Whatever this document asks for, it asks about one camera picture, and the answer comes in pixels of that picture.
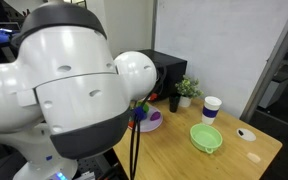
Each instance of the floor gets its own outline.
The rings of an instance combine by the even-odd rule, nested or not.
[[[288,73],[288,66],[284,66],[281,71]],[[262,179],[288,180],[288,86],[278,102],[267,109],[258,108],[250,124],[283,143]]]

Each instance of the paper cup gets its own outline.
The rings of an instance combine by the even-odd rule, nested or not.
[[[202,115],[202,122],[204,124],[208,125],[213,124],[221,104],[222,101],[217,97],[207,96],[205,98],[203,115]]]

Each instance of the black box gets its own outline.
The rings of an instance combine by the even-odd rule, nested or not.
[[[187,61],[151,49],[140,50],[139,52],[145,54],[153,61],[159,72],[157,74],[158,78],[164,73],[163,66],[167,69],[167,75],[162,85],[155,91],[157,98],[153,101],[163,100],[176,93],[175,83],[182,81],[186,72]]]

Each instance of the green bowl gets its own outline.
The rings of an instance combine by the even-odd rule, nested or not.
[[[193,145],[208,154],[212,154],[222,145],[223,138],[220,132],[206,124],[196,124],[191,128]]]

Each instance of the cable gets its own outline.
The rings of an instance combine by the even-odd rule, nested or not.
[[[148,95],[145,97],[145,99],[141,102],[140,106],[144,106],[147,100],[150,98],[150,96],[159,88],[161,84],[163,84],[163,81],[165,80],[167,69],[165,66],[163,66],[163,75],[160,79],[160,81],[155,85],[155,87],[148,93]],[[131,134],[131,144],[130,144],[130,178],[131,180],[134,180],[135,173],[136,173],[136,166],[137,166],[137,157],[138,157],[138,151],[139,151],[139,144],[140,144],[140,132],[141,132],[141,122],[140,119],[137,117],[137,115],[133,114],[133,120],[134,124],[132,127],[132,134]],[[135,128],[137,128],[137,141],[136,141],[136,149],[135,149],[135,157],[133,162],[133,153],[134,153],[134,136],[135,136]]]

